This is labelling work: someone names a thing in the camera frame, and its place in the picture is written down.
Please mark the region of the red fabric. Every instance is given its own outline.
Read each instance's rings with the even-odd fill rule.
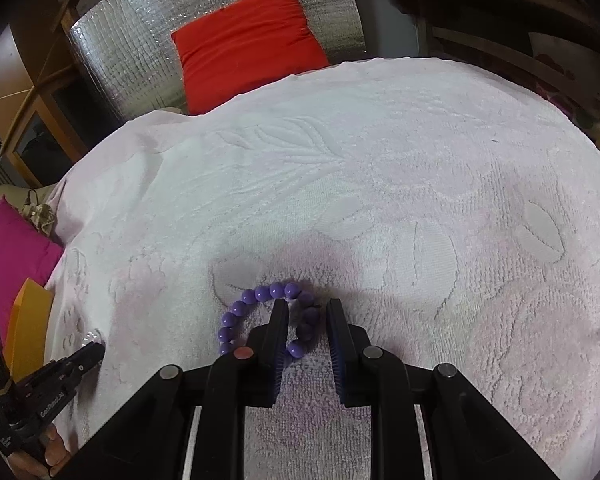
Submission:
[[[13,301],[27,278],[45,286],[62,247],[35,230],[0,199],[0,337],[7,338]]]
[[[298,0],[238,0],[176,30],[192,115],[329,61]]]

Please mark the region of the human hand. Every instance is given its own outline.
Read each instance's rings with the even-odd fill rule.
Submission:
[[[18,480],[34,480],[56,476],[58,472],[69,462],[71,454],[64,446],[64,440],[58,434],[58,430],[50,424],[44,433],[48,442],[45,444],[45,460],[51,466],[48,470],[44,465],[35,460],[24,451],[11,453],[7,460]]]

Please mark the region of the towel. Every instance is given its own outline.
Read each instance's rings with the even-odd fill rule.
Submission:
[[[46,357],[107,348],[57,420],[74,449],[163,365],[211,364],[242,288],[296,280],[404,362],[458,366],[561,478],[600,468],[600,153],[519,86],[437,59],[289,76],[128,122],[49,203]],[[339,405],[324,324],[247,410],[244,455],[248,479],[368,478],[370,413]]]

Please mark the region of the beige bag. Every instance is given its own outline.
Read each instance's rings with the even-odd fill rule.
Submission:
[[[31,192],[36,196],[36,204],[31,203]],[[47,238],[51,236],[51,230],[56,223],[56,214],[51,209],[49,204],[38,203],[38,194],[35,189],[29,189],[27,199],[24,202],[24,207],[20,211],[23,218],[27,219],[39,233],[42,233]]]

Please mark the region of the magenta pillow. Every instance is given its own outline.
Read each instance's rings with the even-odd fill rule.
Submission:
[[[46,285],[62,247],[41,235],[3,198],[0,199],[0,337],[6,341],[9,317],[27,278]]]

